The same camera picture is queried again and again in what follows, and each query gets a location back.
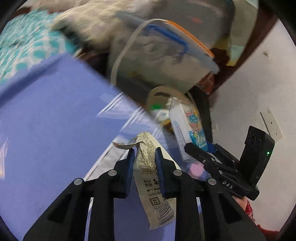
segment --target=teal patterned fabric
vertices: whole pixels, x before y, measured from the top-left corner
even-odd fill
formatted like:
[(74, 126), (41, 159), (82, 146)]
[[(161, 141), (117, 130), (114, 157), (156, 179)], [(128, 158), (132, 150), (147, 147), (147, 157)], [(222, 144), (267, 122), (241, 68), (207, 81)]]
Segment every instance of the teal patterned fabric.
[(33, 10), (7, 23), (0, 35), (0, 86), (22, 69), (28, 69), (50, 56), (78, 49), (75, 39), (51, 30), (59, 13)]

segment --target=plastic storage bag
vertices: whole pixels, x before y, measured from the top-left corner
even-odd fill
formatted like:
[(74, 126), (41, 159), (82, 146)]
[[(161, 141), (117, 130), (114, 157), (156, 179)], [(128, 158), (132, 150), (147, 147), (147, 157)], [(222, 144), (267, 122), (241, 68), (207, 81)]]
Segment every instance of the plastic storage bag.
[(185, 93), (209, 72), (219, 71), (214, 55), (175, 23), (130, 19), (111, 44), (111, 83), (133, 79), (151, 89), (166, 85)]

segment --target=purple surface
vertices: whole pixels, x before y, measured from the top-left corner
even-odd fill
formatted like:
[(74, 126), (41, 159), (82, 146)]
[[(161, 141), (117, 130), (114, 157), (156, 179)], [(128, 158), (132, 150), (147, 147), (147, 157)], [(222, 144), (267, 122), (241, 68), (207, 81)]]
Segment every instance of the purple surface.
[[(153, 132), (155, 124), (145, 113), (122, 128), (137, 109), (125, 97), (97, 117), (118, 93), (67, 55), (18, 72), (0, 87), (0, 147), (8, 141), (0, 215), (18, 240), (70, 182), (87, 174), (118, 134), (132, 138), (141, 131)], [(186, 171), (171, 136), (159, 142)], [(114, 207), (117, 241), (174, 239), (174, 221), (149, 230), (134, 181), (128, 198), (116, 199)]]

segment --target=orange edge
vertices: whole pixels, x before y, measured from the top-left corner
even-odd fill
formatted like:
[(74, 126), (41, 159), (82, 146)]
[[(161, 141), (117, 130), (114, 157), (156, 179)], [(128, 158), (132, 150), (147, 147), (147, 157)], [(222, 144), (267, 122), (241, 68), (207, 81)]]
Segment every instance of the orange edge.
[(211, 57), (215, 57), (215, 55), (202, 43), (200, 42), (193, 34), (191, 34), (190, 32), (188, 32), (186, 29), (182, 28), (180, 25), (176, 24), (175, 22), (172, 21), (167, 21), (168, 23), (174, 25), (175, 27), (177, 27), (178, 29), (180, 29), (181, 31), (183, 31), (184, 33), (186, 33), (189, 37), (191, 37), (194, 41), (197, 42), (197, 44), (202, 47), (204, 50), (207, 51), (207, 53), (211, 56)]

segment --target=pillow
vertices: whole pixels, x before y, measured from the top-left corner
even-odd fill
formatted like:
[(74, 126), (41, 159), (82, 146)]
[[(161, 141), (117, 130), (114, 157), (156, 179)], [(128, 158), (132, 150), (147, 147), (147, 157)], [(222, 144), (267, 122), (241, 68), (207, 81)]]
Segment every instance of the pillow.
[(90, 0), (82, 6), (67, 10), (57, 16), (53, 30), (74, 33), (81, 42), (102, 51), (110, 46), (111, 38), (120, 20), (114, 17), (119, 10), (129, 10), (147, 17), (162, 0)]
[(63, 12), (70, 8), (88, 3), (90, 0), (35, 0), (32, 9), (49, 10), (50, 12)]

